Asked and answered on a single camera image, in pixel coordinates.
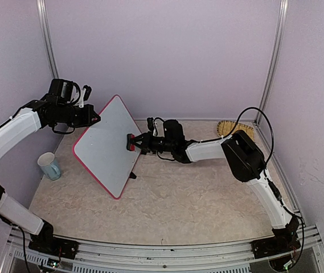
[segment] marble-patterned surface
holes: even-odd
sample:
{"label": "marble-patterned surface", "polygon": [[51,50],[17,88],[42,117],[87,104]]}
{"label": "marble-patterned surface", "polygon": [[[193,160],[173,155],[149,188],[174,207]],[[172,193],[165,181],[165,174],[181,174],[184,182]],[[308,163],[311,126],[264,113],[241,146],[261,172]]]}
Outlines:
{"label": "marble-patterned surface", "polygon": [[[181,124],[186,139],[216,138],[215,121]],[[145,121],[138,125],[146,131]],[[272,234],[257,197],[232,176],[225,159],[184,165],[142,155],[134,169],[137,179],[129,180],[121,199],[114,200],[72,154],[82,131],[64,137],[56,151],[63,175],[57,181],[44,177],[31,204],[31,211],[54,225],[55,234],[135,245],[216,243]],[[268,168],[288,203],[272,163]]]}

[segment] light blue mug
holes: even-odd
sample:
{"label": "light blue mug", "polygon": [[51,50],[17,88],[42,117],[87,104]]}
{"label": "light blue mug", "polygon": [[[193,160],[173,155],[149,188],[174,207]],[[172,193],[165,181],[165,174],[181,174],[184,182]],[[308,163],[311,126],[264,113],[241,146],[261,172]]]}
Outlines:
{"label": "light blue mug", "polygon": [[50,180],[57,180],[61,176],[58,162],[51,152],[42,154],[38,159],[38,165]]}

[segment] vertical metal post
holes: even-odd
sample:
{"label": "vertical metal post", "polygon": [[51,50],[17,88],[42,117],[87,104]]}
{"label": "vertical metal post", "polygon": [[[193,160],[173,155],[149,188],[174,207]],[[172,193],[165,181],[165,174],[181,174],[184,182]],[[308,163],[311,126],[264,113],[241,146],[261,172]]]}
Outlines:
{"label": "vertical metal post", "polygon": [[53,78],[59,78],[58,69],[55,63],[52,41],[50,38],[50,31],[47,18],[47,10],[45,0],[36,0],[38,7],[38,14],[40,20],[40,27],[42,28],[43,39],[46,46],[46,52],[48,56],[49,67]]}
{"label": "vertical metal post", "polygon": [[[266,104],[268,102],[270,90],[272,88],[274,73],[276,71],[276,66],[278,63],[278,57],[280,53],[280,48],[281,48],[281,43],[282,43],[282,38],[283,38],[283,33],[284,33],[284,28],[286,23],[287,8],[288,8],[288,0],[281,0],[280,13],[278,16],[276,37],[274,40],[272,57],[270,58],[269,70],[265,80],[263,96],[259,104],[259,109],[262,111],[265,110]],[[255,118],[255,123],[259,125],[261,120],[262,120],[262,114],[258,113]]]}

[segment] pink border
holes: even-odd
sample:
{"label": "pink border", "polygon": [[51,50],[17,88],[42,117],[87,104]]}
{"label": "pink border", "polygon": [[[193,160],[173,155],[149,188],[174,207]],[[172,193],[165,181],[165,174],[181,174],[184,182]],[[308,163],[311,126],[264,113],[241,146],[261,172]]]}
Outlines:
{"label": "pink border", "polygon": [[[125,105],[125,103],[124,103],[124,101],[122,100],[122,98],[119,96],[119,95],[115,95],[115,96],[113,96],[112,98],[111,98],[111,100],[104,106],[104,108],[99,112],[99,115],[101,115],[101,113],[106,109],[106,107],[114,100],[114,98],[116,98],[116,97],[119,97],[119,99],[121,100],[121,102],[122,102],[122,104],[124,104],[124,106],[125,106],[125,108],[127,109],[127,111],[128,111],[128,113],[130,114],[130,111],[129,111],[129,109],[126,107],[126,105]],[[133,119],[133,121],[134,121],[134,123],[135,123],[135,125],[138,127],[138,129],[139,129],[139,131],[140,131],[140,128],[139,128],[139,126],[136,124],[136,122],[135,122],[135,120]],[[126,183],[125,183],[125,185],[124,185],[124,187],[123,187],[123,189],[122,189],[122,191],[121,191],[121,193],[120,193],[120,196],[119,197],[115,197],[115,196],[113,196],[112,195],[112,193],[110,193],[107,189],[106,189],[106,187],[103,185],[103,183],[101,183],[101,181],[99,180],[99,179],[97,179],[97,177],[91,172],[91,170],[89,169],[89,168],[87,168],[87,166],[82,162],[82,160],[76,155],[76,153],[75,153],[75,147],[76,147],[76,145],[77,145],[77,143],[78,143],[78,141],[80,141],[80,139],[83,137],[83,135],[87,132],[87,130],[89,129],[89,127],[86,129],[86,130],[84,130],[84,132],[81,134],[81,136],[78,138],[78,140],[76,141],[76,143],[73,145],[73,148],[72,148],[72,152],[73,152],[73,155],[75,156],[75,158],[82,164],[82,166],[89,172],[89,174],[90,175],[92,175],[92,177],[97,181],[97,182],[99,182],[99,184],[114,198],[114,199],[116,199],[116,200],[119,200],[120,198],[121,198],[121,196],[122,196],[122,193],[124,192],[124,189],[125,189],[125,187],[126,187],[126,184],[128,183],[128,180],[129,179],[127,179],[127,181],[126,181]],[[135,164],[137,163],[137,161],[138,161],[138,159],[139,159],[139,156],[140,156],[140,154],[138,155],[138,157],[137,157],[137,160],[135,160],[135,163],[134,163],[134,166],[133,166],[133,169],[132,169],[132,171],[134,170],[134,167],[135,167]]]}

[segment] purple wall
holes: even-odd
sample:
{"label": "purple wall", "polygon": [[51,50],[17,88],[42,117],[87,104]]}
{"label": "purple wall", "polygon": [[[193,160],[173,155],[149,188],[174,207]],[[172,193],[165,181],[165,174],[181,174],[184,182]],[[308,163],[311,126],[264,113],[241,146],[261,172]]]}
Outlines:
{"label": "purple wall", "polygon": [[289,2],[266,114],[278,161],[324,242],[324,1]]}
{"label": "purple wall", "polygon": [[[51,74],[43,44],[35,1],[0,1],[0,124],[48,91]],[[30,204],[41,176],[36,159],[59,140],[44,129],[0,160],[0,184],[9,195]],[[0,257],[9,231],[0,221]]]}
{"label": "purple wall", "polygon": [[[61,77],[136,118],[232,118],[258,105],[280,1],[47,1]],[[255,117],[248,112],[243,118]]]}

